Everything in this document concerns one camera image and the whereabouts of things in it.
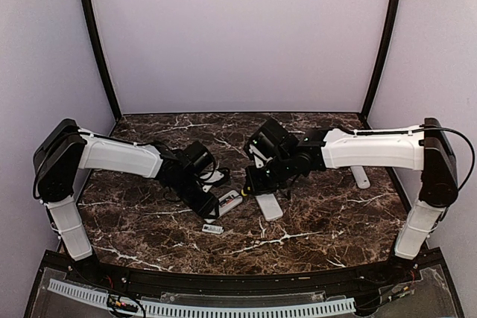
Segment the marble table surface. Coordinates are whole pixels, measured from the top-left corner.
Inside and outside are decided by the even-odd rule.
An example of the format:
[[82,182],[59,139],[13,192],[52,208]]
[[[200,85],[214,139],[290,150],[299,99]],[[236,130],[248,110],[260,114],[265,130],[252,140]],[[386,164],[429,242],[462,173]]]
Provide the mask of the marble table surface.
[[[300,136],[312,127],[361,126],[346,113],[204,113],[126,115],[113,136],[161,140],[184,148],[205,144],[231,182],[213,188],[217,197],[244,184],[252,162],[242,150],[268,116]],[[284,212],[266,222],[253,196],[215,224],[222,235],[201,231],[203,220],[183,203],[163,198],[152,179],[94,171],[79,202],[81,217],[98,257],[126,267],[177,273],[277,274],[351,267],[388,257],[405,210],[384,168],[366,168],[369,189],[357,188],[349,168],[299,178],[291,199],[277,194]]]

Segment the wire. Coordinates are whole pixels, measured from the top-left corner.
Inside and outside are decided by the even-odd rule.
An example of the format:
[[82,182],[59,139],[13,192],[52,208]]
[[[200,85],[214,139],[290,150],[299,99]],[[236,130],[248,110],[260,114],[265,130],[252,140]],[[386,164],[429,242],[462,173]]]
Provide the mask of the wire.
[[283,190],[278,189],[278,192],[281,193],[281,195],[284,196],[285,199],[291,200],[291,187],[293,186],[293,184],[295,184],[295,182],[297,181],[300,175],[301,173],[298,173],[297,175],[295,175],[295,177],[291,180],[290,185],[287,185],[286,188],[288,190],[286,191],[286,193],[284,193]]
[[114,289],[114,284],[113,284],[113,280],[111,279],[111,277],[106,276],[106,278],[109,281],[111,288]]
[[472,161],[470,163],[470,169],[467,172],[467,175],[465,176],[464,180],[462,181],[462,183],[458,187],[458,191],[460,191],[464,187],[464,185],[466,185],[467,182],[469,181],[470,176],[472,175],[472,172],[474,170],[474,167],[476,166],[476,151],[474,149],[474,146],[472,145],[472,142],[463,133],[459,132],[458,130],[454,130],[452,128],[445,128],[445,127],[433,127],[433,128],[431,128],[431,127],[427,127],[427,128],[420,128],[418,130],[414,130],[413,133],[436,131],[436,130],[440,130],[440,131],[443,131],[443,132],[454,133],[455,135],[461,137],[467,143],[467,145],[469,146],[470,152],[472,154]]
[[145,142],[145,143],[137,143],[135,141],[126,141],[125,139],[103,136],[101,134],[96,134],[96,133],[89,133],[88,132],[88,133],[81,133],[81,134],[85,134],[87,136],[93,136],[93,137],[100,138],[100,139],[108,139],[110,141],[117,141],[118,143],[136,145],[137,147],[144,147],[145,145],[161,144],[161,145],[164,145],[165,147],[168,148],[168,146],[166,144],[162,143],[161,141],[148,141],[148,142]]
[[382,293],[380,293],[377,297],[374,297],[373,299],[371,299],[370,301],[366,302],[366,303],[363,303],[359,306],[357,306],[356,308],[360,309],[361,311],[374,311],[380,307],[382,307],[383,305],[386,305],[388,303],[391,303],[392,301],[395,301],[397,299],[401,299],[402,297],[406,296],[407,294],[409,294],[409,288],[410,287],[413,287],[414,286],[414,283],[416,282],[416,275],[414,273],[413,270],[409,271],[409,273],[411,274],[411,277],[412,277],[412,282],[411,284],[407,284],[405,287],[401,288],[398,292],[394,293],[394,294],[391,294],[384,302],[381,302],[379,303],[378,305],[375,305],[373,307],[366,307],[367,305],[369,305],[370,303],[373,303],[374,301],[376,301],[377,299],[382,299],[386,294],[388,294],[389,292],[391,292],[392,290],[394,290],[397,286],[399,286],[400,284],[402,284],[402,282],[404,281],[404,279],[407,277],[405,276],[401,281],[399,281],[397,284],[395,284],[394,286],[392,287],[389,287],[387,290],[384,290]]
[[[111,302],[117,301],[117,302],[121,303],[122,296],[118,296],[117,299],[114,299],[110,294],[108,294],[107,298]],[[131,312],[132,314],[126,314],[126,313],[119,312],[118,308],[116,307],[116,303],[115,304],[112,303],[110,308],[113,310],[113,312],[110,311],[110,315],[113,316],[113,317],[116,317],[116,318],[131,318],[131,317],[134,316],[133,312]]]
[[134,303],[136,303],[136,304],[138,305],[138,307],[141,309],[142,318],[147,318],[147,317],[146,317],[146,310],[145,310],[144,306],[141,304],[141,302],[139,302],[138,299],[132,297],[131,295],[129,295],[129,294],[127,294],[127,293],[121,293],[121,292],[119,292],[118,290],[114,290],[114,289],[112,289],[112,288],[106,288],[106,287],[100,286],[99,284],[96,284],[96,283],[91,282],[89,279],[85,279],[85,278],[83,277],[83,275],[80,273],[80,271],[78,271],[78,269],[75,267],[74,263],[71,264],[70,267],[77,273],[78,276],[81,277],[81,279],[83,279],[83,280],[84,280],[87,284],[89,284],[90,286],[99,288],[99,289],[101,289],[101,290],[107,290],[109,294],[110,294],[110,292],[113,292],[114,294],[117,294],[117,295],[118,295],[118,299],[119,299],[121,296],[124,296],[124,297],[129,298],[131,301],[133,301]]

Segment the small white object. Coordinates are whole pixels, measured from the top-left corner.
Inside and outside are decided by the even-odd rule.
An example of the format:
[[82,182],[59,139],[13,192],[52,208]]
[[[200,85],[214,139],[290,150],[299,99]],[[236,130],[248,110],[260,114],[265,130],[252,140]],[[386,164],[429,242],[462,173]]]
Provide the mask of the small white object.
[[202,232],[208,232],[209,234],[220,235],[222,232],[224,232],[224,228],[222,226],[209,225],[208,223],[205,223],[202,226]]
[[273,194],[263,194],[255,196],[257,203],[262,210],[266,221],[280,219],[283,216],[282,208]]
[[[240,196],[240,194],[235,191],[229,191],[227,194],[225,194],[223,197],[218,199],[218,216],[222,217],[224,216],[227,212],[235,208],[238,204],[240,204],[243,201],[243,198]],[[213,223],[216,219],[204,219],[206,223]]]
[[355,177],[356,180],[356,185],[360,189],[368,189],[371,184],[370,180],[367,178],[366,172],[364,171],[363,167],[359,166],[352,166],[350,167],[351,173],[353,173],[353,176]]

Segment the lavender wall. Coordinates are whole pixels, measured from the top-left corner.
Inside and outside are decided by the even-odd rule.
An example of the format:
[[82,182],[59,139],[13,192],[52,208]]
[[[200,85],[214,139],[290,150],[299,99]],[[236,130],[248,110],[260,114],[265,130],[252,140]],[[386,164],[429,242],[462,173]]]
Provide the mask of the lavender wall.
[[93,0],[124,112],[359,111],[388,0]]
[[80,0],[0,0],[0,316],[22,317],[56,235],[34,201],[32,155],[65,118],[107,133],[113,117]]
[[[407,126],[434,116],[477,146],[476,113],[477,0],[401,0],[371,125]],[[462,180],[469,150],[461,140],[449,138]],[[409,197],[416,197],[419,174],[398,174]],[[430,240],[443,250],[466,317],[477,311],[476,190],[474,175]]]

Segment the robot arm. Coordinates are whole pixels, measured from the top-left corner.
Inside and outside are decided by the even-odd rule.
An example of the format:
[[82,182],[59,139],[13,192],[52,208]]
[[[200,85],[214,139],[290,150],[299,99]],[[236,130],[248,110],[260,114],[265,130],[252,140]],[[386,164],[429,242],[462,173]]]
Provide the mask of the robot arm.
[[92,255],[92,247],[72,196],[78,168],[157,179],[198,215],[216,219],[219,202],[209,190],[229,175],[215,168],[204,173],[212,163],[215,167],[212,154],[198,141],[185,150],[170,150],[158,141],[137,144],[94,134],[65,119],[34,154],[34,196],[45,204],[70,256],[79,261]]
[[414,259],[443,213],[458,196],[455,155],[427,118],[423,126],[397,130],[313,129],[301,140],[270,118],[245,145],[255,166],[247,167],[245,194],[270,194],[287,180],[311,171],[381,166],[422,171],[423,187],[398,235],[394,255]]

